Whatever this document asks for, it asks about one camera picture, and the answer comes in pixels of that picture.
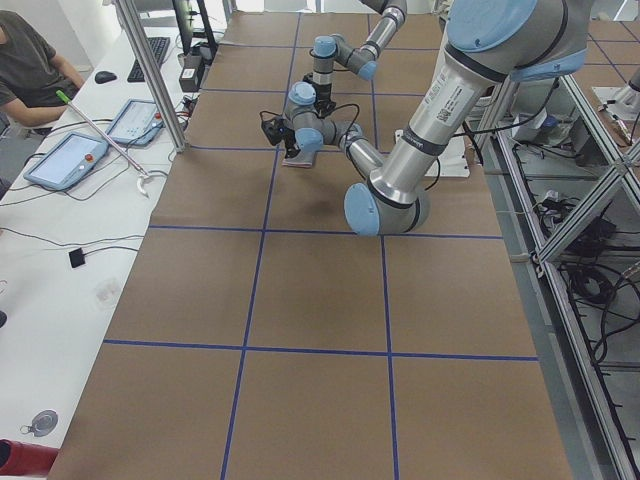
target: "white table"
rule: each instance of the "white table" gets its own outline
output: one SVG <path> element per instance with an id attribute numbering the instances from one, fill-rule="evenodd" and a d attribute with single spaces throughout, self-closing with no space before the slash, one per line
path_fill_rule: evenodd
<path id="1" fill-rule="evenodd" d="M 184 94 L 178 84 L 181 67 L 179 50 L 174 46 L 177 29 L 147 29 L 147 35 L 172 38 L 161 71 L 172 103 L 178 105 Z M 118 79 L 98 85 L 90 78 L 74 103 L 90 118 L 101 119 L 114 118 L 129 98 L 152 99 L 145 83 L 126 81 L 133 60 L 123 33 L 95 70 L 113 71 Z M 57 125 L 80 120 L 68 109 Z M 106 129 L 108 123 L 100 125 Z M 39 152 L 48 151 L 74 129 L 92 134 L 88 127 L 59 130 L 43 142 Z M 131 149 L 130 154 L 147 170 L 168 172 L 174 150 L 169 135 L 162 130 L 149 146 Z M 84 179 L 71 193 L 87 197 L 125 169 L 126 160 L 116 157 L 110 149 L 96 167 L 104 168 Z M 129 168 L 84 202 L 55 193 L 15 204 L 46 192 L 35 186 L 10 191 L 0 203 L 0 229 L 10 228 L 59 243 L 144 235 L 165 179 L 156 176 L 145 184 L 149 198 L 137 191 L 136 181 L 137 172 Z M 12 189 L 26 185 L 28 182 L 20 177 Z M 84 251 L 112 245 L 137 249 L 140 243 L 140 238 L 99 243 Z M 89 255 L 86 265 L 72 269 L 68 252 L 74 248 L 56 247 L 7 231 L 0 235 L 0 310 L 8 315 L 6 325 L 0 328 L 0 438 L 60 447 L 136 255 L 129 250 L 109 249 Z M 22 425 L 29 425 L 37 413 L 47 409 L 59 414 L 58 426 L 51 434 L 34 438 L 20 433 Z"/>

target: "red cup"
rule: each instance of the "red cup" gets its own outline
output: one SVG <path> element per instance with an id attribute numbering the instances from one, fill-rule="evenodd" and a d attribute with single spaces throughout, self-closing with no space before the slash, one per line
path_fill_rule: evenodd
<path id="1" fill-rule="evenodd" d="M 46 477 L 57 455 L 57 448 L 0 440 L 0 475 Z"/>

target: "computer mouse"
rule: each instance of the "computer mouse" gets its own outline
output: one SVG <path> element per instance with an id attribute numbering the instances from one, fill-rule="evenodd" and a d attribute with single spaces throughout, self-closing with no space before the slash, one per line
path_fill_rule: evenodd
<path id="1" fill-rule="evenodd" d="M 97 72 L 95 77 L 93 77 L 96 83 L 107 83 L 107 82 L 111 82 L 112 80 L 115 80 L 116 78 L 118 77 L 116 76 L 115 73 L 107 72 L 106 70 L 101 70 Z"/>

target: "light blue joint cap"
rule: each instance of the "light blue joint cap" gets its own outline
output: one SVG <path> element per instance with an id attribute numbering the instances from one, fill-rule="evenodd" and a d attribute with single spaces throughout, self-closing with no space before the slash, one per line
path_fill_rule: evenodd
<path id="1" fill-rule="evenodd" d="M 296 130 L 296 143 L 300 150 L 311 153 L 322 149 L 324 139 L 322 133 L 315 128 L 301 128 Z"/>
<path id="2" fill-rule="evenodd" d="M 344 197 L 347 223 L 358 235 L 374 237 L 380 232 L 380 212 L 373 194 L 364 183 L 351 185 Z"/>
<path id="3" fill-rule="evenodd" d="M 329 58 L 333 57 L 333 54 L 336 53 L 336 49 L 335 39 L 328 35 L 322 35 L 320 37 L 316 37 L 316 43 L 313 46 L 313 54 L 316 57 Z"/>
<path id="4" fill-rule="evenodd" d="M 316 91 L 307 82 L 296 82 L 289 90 L 289 100 L 296 105 L 313 105 L 316 103 Z"/>
<path id="5" fill-rule="evenodd" d="M 490 50 L 513 37 L 529 20 L 538 0 L 456 0 L 447 35 L 465 53 Z"/>
<path id="6" fill-rule="evenodd" d="M 522 83 L 569 75 L 570 73 L 580 70 L 586 59 L 587 50 L 585 49 L 552 62 L 541 63 L 540 65 L 534 65 L 521 70 L 514 70 L 511 72 L 511 80 Z"/>
<path id="7" fill-rule="evenodd" d="M 358 76 L 360 78 L 364 78 L 367 81 L 373 80 L 373 77 L 376 75 L 376 71 L 378 71 L 378 63 L 371 60 L 364 64 L 364 66 L 358 72 Z"/>

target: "keyboard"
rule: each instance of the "keyboard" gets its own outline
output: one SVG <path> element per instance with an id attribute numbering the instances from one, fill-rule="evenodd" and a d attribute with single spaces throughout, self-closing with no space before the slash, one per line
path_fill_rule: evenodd
<path id="1" fill-rule="evenodd" d="M 153 52 L 153 56 L 158 63 L 158 66 L 162 65 L 162 61 L 164 60 L 164 56 L 169 49 L 169 44 L 171 43 L 171 38 L 169 37 L 148 37 L 149 46 L 151 47 L 151 51 Z M 131 67 L 131 72 L 129 72 L 129 76 L 127 77 L 127 82 L 144 82 L 144 73 L 142 73 L 142 68 L 140 67 L 140 63 L 138 60 L 133 62 L 133 67 Z"/>

